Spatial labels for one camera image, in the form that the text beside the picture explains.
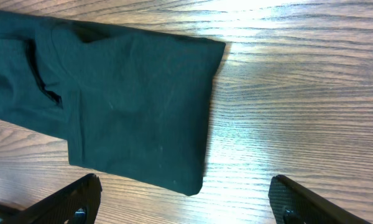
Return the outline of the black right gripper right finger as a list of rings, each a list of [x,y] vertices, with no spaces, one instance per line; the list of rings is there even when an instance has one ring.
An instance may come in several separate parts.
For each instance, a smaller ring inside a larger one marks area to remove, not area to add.
[[[370,224],[285,175],[272,177],[268,197],[277,224]]]

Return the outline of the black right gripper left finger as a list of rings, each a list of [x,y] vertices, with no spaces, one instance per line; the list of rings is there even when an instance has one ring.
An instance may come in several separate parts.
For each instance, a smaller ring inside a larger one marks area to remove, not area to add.
[[[94,224],[101,192],[99,177],[87,174],[25,210],[0,203],[0,224]]]

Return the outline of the black t-shirt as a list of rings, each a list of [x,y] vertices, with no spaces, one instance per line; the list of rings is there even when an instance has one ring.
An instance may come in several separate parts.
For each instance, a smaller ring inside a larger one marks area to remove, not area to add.
[[[0,119],[65,139],[73,166],[195,195],[225,46],[0,11]]]

